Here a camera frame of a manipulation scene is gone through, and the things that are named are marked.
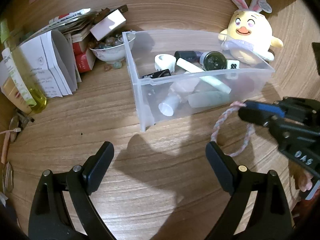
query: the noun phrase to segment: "orange beak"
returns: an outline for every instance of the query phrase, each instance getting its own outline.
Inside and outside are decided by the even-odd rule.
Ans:
[[[242,26],[240,29],[236,29],[236,33],[247,36],[251,34],[251,31],[249,31],[246,27]]]

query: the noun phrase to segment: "bunny ears headband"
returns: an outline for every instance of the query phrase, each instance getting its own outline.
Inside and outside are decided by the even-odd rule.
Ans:
[[[271,6],[267,3],[266,0],[252,0],[250,6],[248,7],[245,0],[232,0],[236,6],[242,11],[244,10],[250,10],[250,11],[255,11],[257,13],[261,12],[262,10],[271,13],[272,8]]]

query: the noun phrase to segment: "red box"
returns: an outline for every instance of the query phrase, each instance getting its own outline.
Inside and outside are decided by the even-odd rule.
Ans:
[[[92,70],[94,62],[96,61],[96,56],[89,48],[86,48],[85,52],[76,55],[75,57],[79,73]]]
[[[72,43],[73,53],[75,54],[75,56],[85,52],[91,38],[92,35],[89,34],[82,41]]]

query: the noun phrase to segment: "white tape roll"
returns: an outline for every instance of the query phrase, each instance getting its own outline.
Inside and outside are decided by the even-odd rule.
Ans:
[[[171,73],[176,67],[176,58],[169,54],[159,54],[155,57],[155,68],[157,71],[169,69]]]

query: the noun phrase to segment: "pink braided string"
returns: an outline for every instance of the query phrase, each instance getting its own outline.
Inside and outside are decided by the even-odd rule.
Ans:
[[[218,136],[218,132],[220,130],[221,125],[224,123],[224,121],[228,118],[228,116],[234,112],[234,111],[238,111],[240,107],[242,106],[246,106],[244,103],[241,103],[239,101],[235,101],[230,105],[230,108],[228,108],[225,112],[223,112],[222,115],[220,115],[218,121],[216,122],[215,126],[213,127],[213,133],[211,135],[211,141],[217,142],[217,136]],[[250,140],[250,136],[254,133],[254,126],[252,123],[249,123],[247,125],[247,132],[245,133],[244,136],[244,141],[242,146],[240,147],[239,150],[237,150],[234,153],[228,154],[231,157],[237,156],[240,153],[243,152],[243,150],[247,147],[249,140]]]

